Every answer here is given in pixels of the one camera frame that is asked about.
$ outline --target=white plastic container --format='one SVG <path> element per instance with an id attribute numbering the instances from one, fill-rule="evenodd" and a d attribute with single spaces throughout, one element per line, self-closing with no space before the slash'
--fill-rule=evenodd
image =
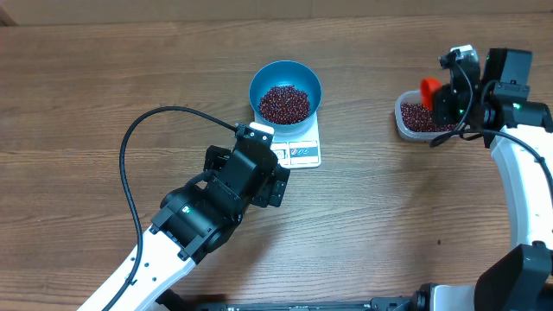
<path id="1" fill-rule="evenodd" d="M 447 133 L 445 131 L 443 132 L 415 132 L 412 130 L 409 130 L 405 124 L 404 119 L 401 116 L 401 104 L 408 103 L 408 104 L 421 104 L 423 102 L 423 99 L 421 98 L 421 92 L 420 91 L 407 91 L 402 96 L 400 96 L 397 99 L 396 102 L 396 124 L 397 124 L 397 132 L 399 132 L 399 136 L 402 137 L 406 141 L 410 142 L 430 142 L 432 139 L 436 138 L 437 136 Z"/>

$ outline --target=white digital scale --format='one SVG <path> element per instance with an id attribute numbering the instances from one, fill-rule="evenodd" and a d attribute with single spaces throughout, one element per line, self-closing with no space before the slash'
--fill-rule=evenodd
<path id="1" fill-rule="evenodd" d="M 255 122 L 275 128 L 257 114 Z M 306 124 L 293 132 L 281 132 L 275 128 L 270 148 L 278 157 L 278 163 L 285 168 L 318 168 L 321 165 L 321 140 L 317 114 L 306 120 Z"/>

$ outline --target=red bean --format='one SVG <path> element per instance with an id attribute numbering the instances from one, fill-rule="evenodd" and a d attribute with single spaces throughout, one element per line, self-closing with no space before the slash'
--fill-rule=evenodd
<path id="1" fill-rule="evenodd" d="M 296 124 L 309 117 L 308 94 L 294 86 L 274 86 L 261 98 L 259 112 L 274 124 Z"/>
<path id="2" fill-rule="evenodd" d="M 401 104 L 401 117 L 405 126 L 415 132 L 450 131 L 456 124 L 437 125 L 432 122 L 432 112 L 421 104 Z"/>

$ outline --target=wooden tabletop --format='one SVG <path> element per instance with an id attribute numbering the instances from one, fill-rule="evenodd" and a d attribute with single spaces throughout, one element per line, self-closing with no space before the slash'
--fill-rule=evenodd
<path id="1" fill-rule="evenodd" d="M 509 251 L 499 172 L 482 141 L 407 143 L 392 112 L 452 46 L 534 52 L 531 100 L 553 103 L 551 14 L 187 22 L 0 29 L 0 309 L 74 310 L 136 243 L 118 175 L 130 123 L 185 105 L 250 122 L 273 60 L 320 77 L 322 165 L 294 170 L 280 208 L 251 207 L 173 290 L 228 301 L 366 300 L 463 284 Z M 143 226 L 227 130 L 164 113 L 127 173 Z"/>

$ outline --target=container of beans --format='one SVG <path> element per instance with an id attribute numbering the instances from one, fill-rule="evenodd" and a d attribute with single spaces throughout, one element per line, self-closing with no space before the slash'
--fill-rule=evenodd
<path id="1" fill-rule="evenodd" d="M 432 112 L 423 107 L 419 91 L 408 91 L 397 99 L 395 115 L 399 136 L 411 142 L 429 142 L 452 130 L 455 125 L 439 126 L 432 122 Z"/>
<path id="2" fill-rule="evenodd" d="M 270 63 L 250 84 L 251 108 L 281 136 L 308 130 L 321 98 L 321 82 L 316 74 L 292 60 Z"/>

